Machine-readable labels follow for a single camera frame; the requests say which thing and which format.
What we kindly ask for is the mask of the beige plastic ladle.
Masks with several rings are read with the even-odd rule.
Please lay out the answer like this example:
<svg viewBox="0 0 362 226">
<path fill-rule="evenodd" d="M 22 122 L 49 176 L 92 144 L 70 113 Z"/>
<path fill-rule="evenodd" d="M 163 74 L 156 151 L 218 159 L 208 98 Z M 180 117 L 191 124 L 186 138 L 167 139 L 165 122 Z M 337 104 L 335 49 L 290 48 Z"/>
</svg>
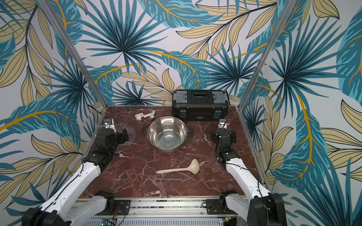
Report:
<svg viewBox="0 0 362 226">
<path fill-rule="evenodd" d="M 163 174 L 163 173 L 169 173 L 169 172 L 180 172 L 180 171 L 188 171 L 193 174 L 198 174 L 200 171 L 200 164 L 197 159 L 193 159 L 190 163 L 190 165 L 186 168 L 177 168 L 177 169 L 162 169 L 156 171 L 156 174 Z"/>
</svg>

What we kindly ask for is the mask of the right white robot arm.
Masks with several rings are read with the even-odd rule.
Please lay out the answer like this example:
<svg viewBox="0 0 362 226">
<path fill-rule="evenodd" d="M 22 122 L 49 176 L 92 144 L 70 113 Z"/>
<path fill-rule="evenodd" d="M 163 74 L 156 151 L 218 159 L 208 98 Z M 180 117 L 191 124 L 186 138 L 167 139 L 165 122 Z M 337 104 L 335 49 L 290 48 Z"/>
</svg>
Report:
<svg viewBox="0 0 362 226">
<path fill-rule="evenodd" d="M 220 200 L 226 210 L 238 214 L 248 226 L 286 226 L 283 198 L 265 188 L 232 149 L 236 133 L 220 126 L 210 132 L 210 140 L 216 145 L 217 161 L 233 176 L 246 196 L 244 199 L 235 192 L 222 195 Z"/>
</svg>

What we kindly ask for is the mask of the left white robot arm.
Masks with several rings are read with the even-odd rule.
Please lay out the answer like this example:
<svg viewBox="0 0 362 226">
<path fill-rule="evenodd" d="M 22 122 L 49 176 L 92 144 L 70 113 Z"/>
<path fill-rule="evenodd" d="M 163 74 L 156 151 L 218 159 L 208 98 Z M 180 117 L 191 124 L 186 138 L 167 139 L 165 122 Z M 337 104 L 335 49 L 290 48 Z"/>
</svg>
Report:
<svg viewBox="0 0 362 226">
<path fill-rule="evenodd" d="M 114 195 L 100 191 L 85 204 L 73 204 L 109 165 L 119 144 L 129 141 L 127 130 L 104 129 L 96 136 L 97 149 L 86 156 L 76 173 L 52 197 L 38 208 L 30 208 L 21 218 L 23 226 L 80 226 L 98 215 L 112 215 L 119 209 Z"/>
</svg>

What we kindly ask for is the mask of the glass pot lid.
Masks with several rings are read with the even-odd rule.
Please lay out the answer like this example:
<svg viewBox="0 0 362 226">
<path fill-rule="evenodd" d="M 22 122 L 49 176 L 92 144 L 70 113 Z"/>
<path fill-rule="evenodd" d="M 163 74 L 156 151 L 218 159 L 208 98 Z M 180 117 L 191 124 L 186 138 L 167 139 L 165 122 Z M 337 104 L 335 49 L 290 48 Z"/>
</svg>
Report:
<svg viewBox="0 0 362 226">
<path fill-rule="evenodd" d="M 121 153 L 128 150 L 134 143 L 136 132 L 129 124 L 120 123 L 115 125 L 115 130 L 118 135 L 118 146 L 116 153 Z"/>
</svg>

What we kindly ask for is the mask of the stainless steel pot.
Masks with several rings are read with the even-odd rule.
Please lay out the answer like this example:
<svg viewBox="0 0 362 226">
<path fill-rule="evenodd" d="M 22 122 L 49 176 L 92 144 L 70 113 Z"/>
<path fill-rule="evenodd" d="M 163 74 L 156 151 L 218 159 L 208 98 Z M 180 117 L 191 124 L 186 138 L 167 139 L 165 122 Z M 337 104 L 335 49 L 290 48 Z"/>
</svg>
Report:
<svg viewBox="0 0 362 226">
<path fill-rule="evenodd" d="M 194 136 L 194 130 L 188 128 L 179 118 L 164 116 L 143 127 L 141 135 L 147 137 L 156 150 L 173 153 L 179 150 L 187 139 Z"/>
</svg>

